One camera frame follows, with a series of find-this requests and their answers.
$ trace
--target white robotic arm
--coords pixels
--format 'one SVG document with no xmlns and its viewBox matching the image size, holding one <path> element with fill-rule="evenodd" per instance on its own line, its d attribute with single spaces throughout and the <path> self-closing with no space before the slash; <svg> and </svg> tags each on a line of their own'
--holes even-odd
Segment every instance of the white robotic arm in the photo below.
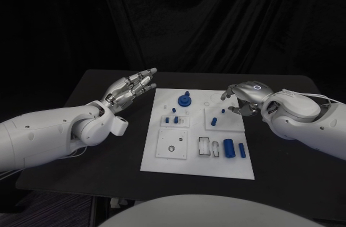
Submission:
<svg viewBox="0 0 346 227">
<path fill-rule="evenodd" d="M 0 172 L 42 165 L 81 147 L 98 145 L 110 132 L 122 136 L 129 122 L 119 116 L 148 86 L 158 69 L 122 78 L 101 101 L 24 114 L 0 123 Z"/>
<path fill-rule="evenodd" d="M 283 89 L 274 93 L 259 81 L 228 87 L 221 99 L 235 95 L 243 107 L 228 109 L 243 116 L 261 111 L 271 131 L 287 140 L 299 140 L 316 150 L 346 160 L 346 105 L 318 104 L 308 96 L 329 99 L 319 94 L 300 94 Z"/>
</svg>

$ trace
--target small blue part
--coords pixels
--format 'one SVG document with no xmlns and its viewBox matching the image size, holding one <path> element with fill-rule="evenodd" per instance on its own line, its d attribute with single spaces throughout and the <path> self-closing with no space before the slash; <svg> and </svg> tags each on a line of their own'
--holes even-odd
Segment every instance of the small blue part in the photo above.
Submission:
<svg viewBox="0 0 346 227">
<path fill-rule="evenodd" d="M 217 118 L 212 118 L 212 122 L 211 122 L 211 125 L 212 125 L 212 126 L 217 125 L 217 121 L 218 121 L 218 119 L 217 119 Z"/>
<path fill-rule="evenodd" d="M 235 153 L 235 146 L 234 146 L 233 139 L 228 138 L 224 140 L 224 147 L 225 147 L 225 157 L 234 158 L 237 156 L 237 153 Z"/>
<path fill-rule="evenodd" d="M 240 156 L 243 158 L 247 158 L 246 149 L 244 149 L 244 143 L 240 143 Z"/>
<path fill-rule="evenodd" d="M 182 95 L 178 98 L 178 103 L 182 107 L 188 107 L 192 104 L 192 98 L 191 98 L 191 93 L 189 91 L 185 92 L 185 95 Z"/>
</svg>

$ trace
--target black table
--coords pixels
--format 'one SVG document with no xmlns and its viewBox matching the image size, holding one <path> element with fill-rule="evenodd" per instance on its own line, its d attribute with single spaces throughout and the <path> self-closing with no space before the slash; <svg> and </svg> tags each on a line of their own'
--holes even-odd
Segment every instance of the black table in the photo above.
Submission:
<svg viewBox="0 0 346 227">
<path fill-rule="evenodd" d="M 100 100 L 113 82 L 133 71 L 88 70 L 67 107 Z M 319 89 L 306 76 L 171 73 L 155 74 L 159 88 L 225 90 L 248 80 L 303 93 Z M 130 125 L 124 136 L 88 147 L 83 156 L 57 160 L 24 171 L 21 189 L 148 201 L 181 194 L 241 198 L 308 218 L 346 220 L 346 161 L 284 140 L 261 116 L 244 117 L 256 180 L 140 171 L 156 91 L 143 94 L 119 115 Z"/>
</svg>

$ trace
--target robotic hand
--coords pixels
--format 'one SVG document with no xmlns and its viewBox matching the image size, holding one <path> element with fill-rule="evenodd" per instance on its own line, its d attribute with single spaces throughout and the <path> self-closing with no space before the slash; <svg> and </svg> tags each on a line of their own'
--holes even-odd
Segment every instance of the robotic hand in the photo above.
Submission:
<svg viewBox="0 0 346 227">
<path fill-rule="evenodd" d="M 98 145 L 110 132 L 122 136 L 129 122 L 116 113 L 158 86 L 148 86 L 156 72 L 153 68 L 119 79 L 101 101 L 32 112 L 0 123 L 0 172 L 68 158 L 80 148 Z"/>
<path fill-rule="evenodd" d="M 230 85 L 221 99 L 235 95 L 241 107 L 228 109 L 243 115 L 261 112 L 271 131 L 286 140 L 299 140 L 313 149 L 346 160 L 346 105 L 321 94 L 289 91 L 274 93 L 259 81 Z M 329 100 L 318 104 L 308 96 Z"/>
</svg>

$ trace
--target black backdrop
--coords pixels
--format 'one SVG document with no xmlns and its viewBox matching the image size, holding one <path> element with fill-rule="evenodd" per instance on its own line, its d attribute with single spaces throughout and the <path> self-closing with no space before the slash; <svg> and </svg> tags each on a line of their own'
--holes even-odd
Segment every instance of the black backdrop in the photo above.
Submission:
<svg viewBox="0 0 346 227">
<path fill-rule="evenodd" d="M 308 75 L 346 101 L 345 0 L 0 3 L 0 121 L 62 107 L 88 69 Z"/>
</svg>

